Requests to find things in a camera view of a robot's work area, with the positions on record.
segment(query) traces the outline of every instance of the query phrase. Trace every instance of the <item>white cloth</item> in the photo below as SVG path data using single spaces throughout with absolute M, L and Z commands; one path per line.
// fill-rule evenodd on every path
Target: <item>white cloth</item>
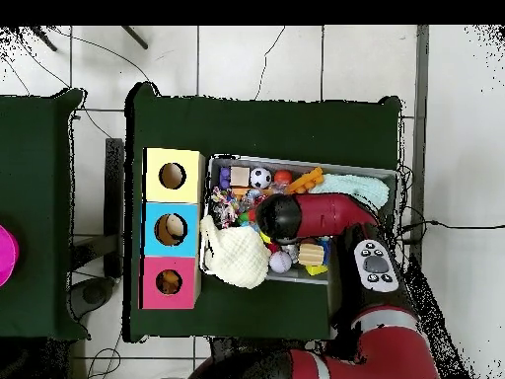
M 253 289 L 268 273 L 271 252 L 250 226 L 218 230 L 211 215 L 200 221 L 206 241 L 205 264 L 224 282 Z

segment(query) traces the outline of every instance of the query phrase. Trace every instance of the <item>soccer ball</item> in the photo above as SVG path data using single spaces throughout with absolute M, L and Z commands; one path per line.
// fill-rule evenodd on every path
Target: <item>soccer ball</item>
M 260 167 L 251 170 L 251 185 L 253 188 L 265 189 L 272 182 L 272 175 L 268 170 Z

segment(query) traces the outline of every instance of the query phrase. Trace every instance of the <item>green tabletop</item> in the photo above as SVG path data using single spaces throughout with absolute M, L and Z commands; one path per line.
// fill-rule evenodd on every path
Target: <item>green tabletop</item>
M 125 335 L 310 340 L 327 339 L 329 330 L 326 288 L 312 284 L 266 281 L 248 290 L 203 274 L 193 310 L 139 310 L 140 249 L 132 243 L 140 243 L 144 147 L 394 170 L 399 110 L 398 98 L 380 104 L 168 98 L 138 83 L 126 100 Z
M 79 339 L 68 314 L 70 266 L 69 116 L 83 98 L 0 96 L 0 224 L 20 258 L 0 287 L 0 336 Z

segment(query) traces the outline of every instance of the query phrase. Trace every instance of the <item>orange toy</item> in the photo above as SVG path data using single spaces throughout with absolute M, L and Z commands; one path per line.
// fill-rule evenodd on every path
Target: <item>orange toy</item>
M 312 189 L 315 185 L 321 184 L 325 178 L 323 177 L 323 169 L 316 167 L 311 173 L 306 173 L 300 179 L 297 179 L 286 188 L 286 193 L 305 193 Z
M 244 196 L 250 190 L 252 190 L 252 188 L 232 188 L 232 192 L 237 198 L 242 198 L 242 196 Z M 272 189 L 259 189 L 259 191 L 261 191 L 261 194 L 273 194 Z

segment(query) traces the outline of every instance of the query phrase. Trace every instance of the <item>white ball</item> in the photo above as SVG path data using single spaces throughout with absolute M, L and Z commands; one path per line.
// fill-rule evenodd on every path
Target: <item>white ball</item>
M 272 175 L 268 170 L 256 167 L 251 170 L 251 186 L 253 188 L 265 189 L 272 182 Z
M 284 252 L 275 252 L 270 256 L 270 267 L 276 273 L 285 273 L 291 267 L 291 257 Z

